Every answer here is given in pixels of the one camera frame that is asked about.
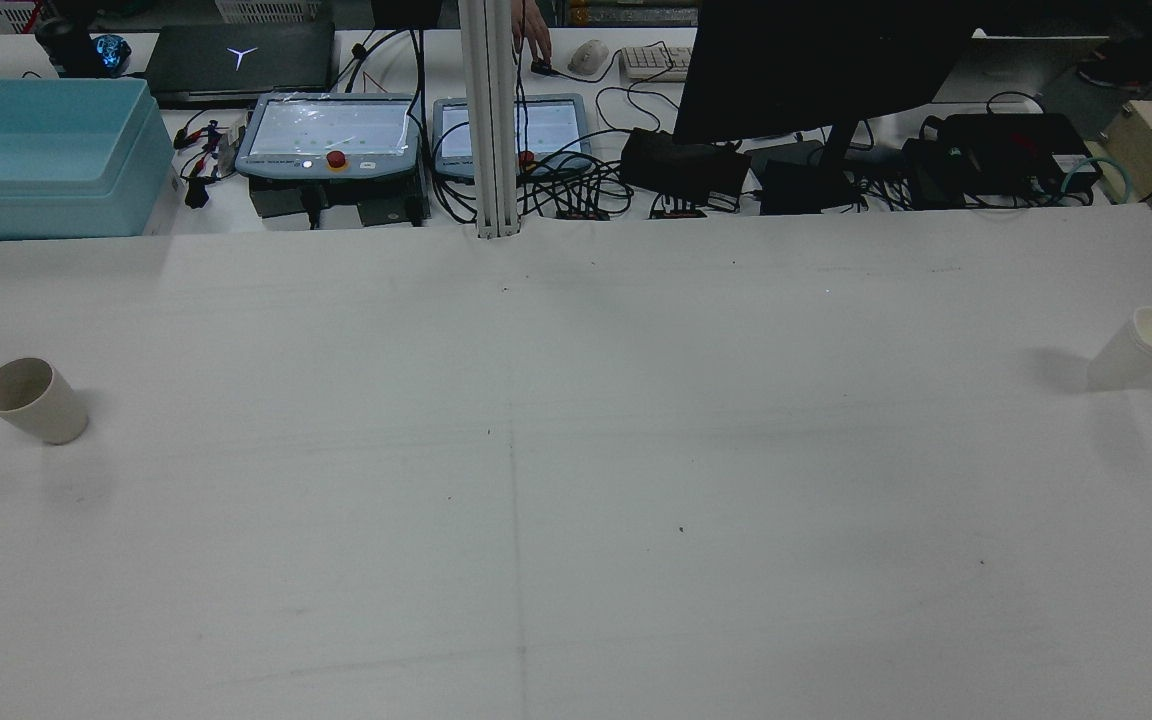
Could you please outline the operator bare hand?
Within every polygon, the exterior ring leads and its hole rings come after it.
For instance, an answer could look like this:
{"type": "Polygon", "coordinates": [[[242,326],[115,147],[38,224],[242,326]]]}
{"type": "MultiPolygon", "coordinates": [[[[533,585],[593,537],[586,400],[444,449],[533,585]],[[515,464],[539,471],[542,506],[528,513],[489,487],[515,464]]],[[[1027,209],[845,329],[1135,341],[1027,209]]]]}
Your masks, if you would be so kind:
{"type": "Polygon", "coordinates": [[[516,53],[521,54],[526,45],[532,59],[552,65],[552,38],[540,6],[532,0],[513,0],[509,10],[511,10],[513,46],[516,53]]]}

